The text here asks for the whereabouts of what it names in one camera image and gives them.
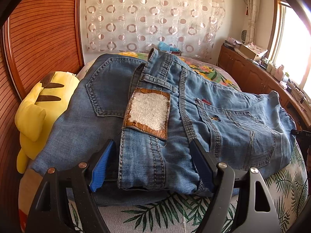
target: silver bolt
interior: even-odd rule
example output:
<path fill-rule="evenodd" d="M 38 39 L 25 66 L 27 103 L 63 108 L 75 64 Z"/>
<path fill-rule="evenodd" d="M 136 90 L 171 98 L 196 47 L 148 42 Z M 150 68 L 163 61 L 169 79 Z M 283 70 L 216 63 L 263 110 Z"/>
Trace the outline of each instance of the silver bolt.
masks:
<path fill-rule="evenodd" d="M 55 172 L 55 168 L 54 167 L 51 167 L 48 169 L 48 173 L 54 173 Z"/>
<path fill-rule="evenodd" d="M 227 164 L 225 162 L 218 163 L 218 166 L 223 169 L 227 168 Z"/>
<path fill-rule="evenodd" d="M 85 163 L 85 162 L 79 163 L 80 168 L 86 168 L 86 166 L 87 166 L 87 163 Z"/>
<path fill-rule="evenodd" d="M 258 173 L 259 171 L 258 171 L 257 168 L 251 167 L 251 172 L 252 172 L 253 174 L 256 174 L 256 173 Z"/>

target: window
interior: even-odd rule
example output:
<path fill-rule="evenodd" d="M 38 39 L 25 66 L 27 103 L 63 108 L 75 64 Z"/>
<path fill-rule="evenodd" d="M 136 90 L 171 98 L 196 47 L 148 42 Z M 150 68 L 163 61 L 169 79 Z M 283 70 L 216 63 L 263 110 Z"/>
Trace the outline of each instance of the window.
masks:
<path fill-rule="evenodd" d="M 284 65 L 290 79 L 311 97 L 311 35 L 304 23 L 285 0 L 278 0 L 278 26 L 269 59 Z"/>

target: jeans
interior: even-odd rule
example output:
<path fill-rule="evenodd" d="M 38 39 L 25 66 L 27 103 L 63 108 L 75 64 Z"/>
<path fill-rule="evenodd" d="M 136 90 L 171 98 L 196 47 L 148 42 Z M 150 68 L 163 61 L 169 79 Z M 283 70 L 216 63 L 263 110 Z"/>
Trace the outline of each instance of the jeans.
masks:
<path fill-rule="evenodd" d="M 274 91 L 238 92 L 157 50 L 147 63 L 105 54 L 79 83 L 31 168 L 41 175 L 52 166 L 69 169 L 112 138 L 119 158 L 106 169 L 96 203 L 146 204 L 165 198 L 167 190 L 206 191 L 189 153 L 192 139 L 218 161 L 234 169 L 255 166 L 266 178 L 290 162 L 294 128 Z M 120 196 L 131 195 L 111 195 L 117 188 Z"/>

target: yellow plush toy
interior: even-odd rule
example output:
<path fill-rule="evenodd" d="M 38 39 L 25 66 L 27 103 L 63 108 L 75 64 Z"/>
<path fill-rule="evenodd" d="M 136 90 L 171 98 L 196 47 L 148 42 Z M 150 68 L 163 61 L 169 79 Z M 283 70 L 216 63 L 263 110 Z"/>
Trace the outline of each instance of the yellow plush toy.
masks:
<path fill-rule="evenodd" d="M 50 72 L 38 82 L 21 102 L 15 115 L 21 150 L 17 170 L 24 173 L 29 159 L 43 149 L 53 123 L 67 109 L 79 80 L 69 72 Z"/>

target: bed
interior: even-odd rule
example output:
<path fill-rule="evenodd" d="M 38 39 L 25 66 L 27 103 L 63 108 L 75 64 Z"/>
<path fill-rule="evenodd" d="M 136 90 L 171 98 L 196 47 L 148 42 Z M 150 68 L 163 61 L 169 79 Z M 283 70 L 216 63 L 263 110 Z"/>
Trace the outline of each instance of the bed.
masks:
<path fill-rule="evenodd" d="M 147 60 L 148 57 L 146 53 L 120 54 L 142 60 Z M 189 58 L 180 57 L 180 59 L 204 78 L 240 91 L 237 83 L 221 68 Z M 79 80 L 85 76 L 94 61 L 88 62 L 77 74 Z M 42 177 L 31 169 L 27 169 L 21 179 L 18 204 L 23 230 L 41 179 Z M 304 207 L 308 195 L 306 180 L 304 160 L 296 142 L 291 163 L 265 180 L 274 200 L 282 233 L 293 224 Z M 167 198 L 156 203 L 131 207 L 99 207 L 99 211 L 111 232 L 195 232 L 209 202 L 206 197 L 170 193 Z M 237 196 L 233 196 L 222 232 L 230 230 L 236 206 Z M 74 201 L 69 201 L 69 207 L 76 230 L 83 232 Z"/>

